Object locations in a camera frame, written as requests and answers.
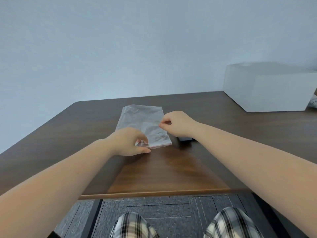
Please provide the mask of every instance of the person's right arm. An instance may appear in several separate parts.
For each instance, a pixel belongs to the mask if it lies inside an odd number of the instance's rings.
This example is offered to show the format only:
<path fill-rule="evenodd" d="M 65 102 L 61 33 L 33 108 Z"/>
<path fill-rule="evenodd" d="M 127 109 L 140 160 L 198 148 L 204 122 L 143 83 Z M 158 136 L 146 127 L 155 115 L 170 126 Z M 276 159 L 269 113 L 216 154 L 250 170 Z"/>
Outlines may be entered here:
<path fill-rule="evenodd" d="M 159 126 L 192 137 L 307 236 L 317 237 L 317 165 L 282 150 L 198 123 L 184 112 L 166 114 Z"/>

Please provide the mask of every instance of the wooden table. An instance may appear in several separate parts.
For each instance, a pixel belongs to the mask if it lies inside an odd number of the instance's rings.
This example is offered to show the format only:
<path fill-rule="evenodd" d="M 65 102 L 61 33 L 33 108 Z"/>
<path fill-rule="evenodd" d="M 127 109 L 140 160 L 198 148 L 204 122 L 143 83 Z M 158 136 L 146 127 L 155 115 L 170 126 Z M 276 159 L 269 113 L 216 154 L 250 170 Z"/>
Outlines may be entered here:
<path fill-rule="evenodd" d="M 311 108 L 303 112 L 246 113 L 224 92 L 81 101 L 0 155 L 0 194 L 110 135 L 122 107 L 129 104 L 162 106 L 164 113 L 182 110 L 199 122 L 317 163 L 317 110 Z M 181 144 L 170 138 L 172 146 L 154 149 L 150 154 L 112 157 L 80 198 L 247 190 L 198 142 Z"/>

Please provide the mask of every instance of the gray carpet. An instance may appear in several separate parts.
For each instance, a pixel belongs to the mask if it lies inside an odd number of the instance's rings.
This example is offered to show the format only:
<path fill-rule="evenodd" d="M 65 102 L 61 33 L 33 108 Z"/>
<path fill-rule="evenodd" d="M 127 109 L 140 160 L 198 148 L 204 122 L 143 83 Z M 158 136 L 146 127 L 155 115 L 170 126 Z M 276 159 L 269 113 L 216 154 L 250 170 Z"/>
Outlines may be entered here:
<path fill-rule="evenodd" d="M 55 232 L 61 237 L 80 237 L 93 200 L 78 201 Z M 93 238 L 108 237 L 114 222 L 128 211 L 139 213 L 162 238 L 203 237 L 208 224 L 223 208 L 242 209 L 258 226 L 264 237 L 277 238 L 260 207 L 249 193 L 239 195 L 164 196 L 104 200 Z"/>

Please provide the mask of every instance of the white wall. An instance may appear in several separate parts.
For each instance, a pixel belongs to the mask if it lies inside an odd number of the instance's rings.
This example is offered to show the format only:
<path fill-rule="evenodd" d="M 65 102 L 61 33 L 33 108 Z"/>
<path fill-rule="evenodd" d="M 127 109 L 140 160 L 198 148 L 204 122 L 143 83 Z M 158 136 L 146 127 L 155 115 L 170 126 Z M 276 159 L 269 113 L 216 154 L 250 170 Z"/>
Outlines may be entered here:
<path fill-rule="evenodd" d="M 80 100 L 222 90 L 227 64 L 317 67 L 317 0 L 0 0 L 0 153 Z"/>

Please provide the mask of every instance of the pants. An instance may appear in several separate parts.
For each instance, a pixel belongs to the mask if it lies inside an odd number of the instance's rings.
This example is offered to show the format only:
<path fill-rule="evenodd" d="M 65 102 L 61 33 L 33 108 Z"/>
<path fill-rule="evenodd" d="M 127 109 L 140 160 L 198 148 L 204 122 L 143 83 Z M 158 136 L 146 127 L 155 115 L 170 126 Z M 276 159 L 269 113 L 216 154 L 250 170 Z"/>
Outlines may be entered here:
<path fill-rule="evenodd" d="M 110 238 L 158 238 L 155 229 L 139 214 L 128 212 L 115 222 Z M 204 238 L 263 238 L 253 221 L 240 209 L 221 210 L 206 229 Z"/>

